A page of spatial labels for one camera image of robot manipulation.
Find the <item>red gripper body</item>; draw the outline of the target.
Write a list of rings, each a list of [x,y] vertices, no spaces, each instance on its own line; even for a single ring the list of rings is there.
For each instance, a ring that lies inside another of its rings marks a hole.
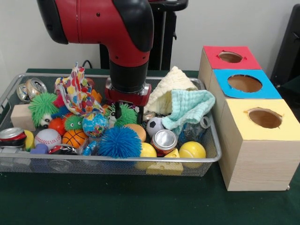
[[[126,102],[136,106],[146,106],[150,97],[150,88],[144,88],[141,92],[135,93],[125,93],[105,88],[105,97],[112,102]]]

